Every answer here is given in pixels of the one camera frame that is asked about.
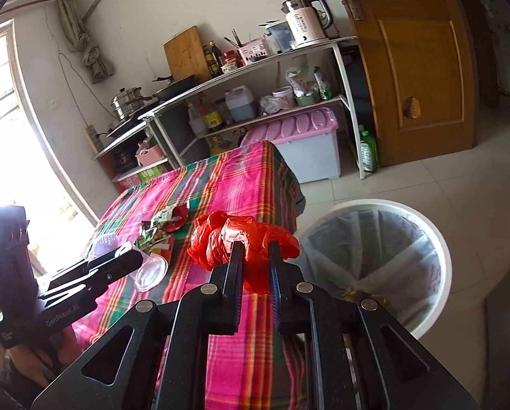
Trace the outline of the person's left hand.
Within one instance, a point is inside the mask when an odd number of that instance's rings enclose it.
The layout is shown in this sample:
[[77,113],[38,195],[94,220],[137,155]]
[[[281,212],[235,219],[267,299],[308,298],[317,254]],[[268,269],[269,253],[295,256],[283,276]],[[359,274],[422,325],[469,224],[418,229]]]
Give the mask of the person's left hand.
[[57,359],[61,367],[53,367],[52,360],[46,352],[22,344],[9,349],[12,364],[23,376],[45,388],[83,352],[72,326],[63,329],[61,336],[61,346],[57,350]]

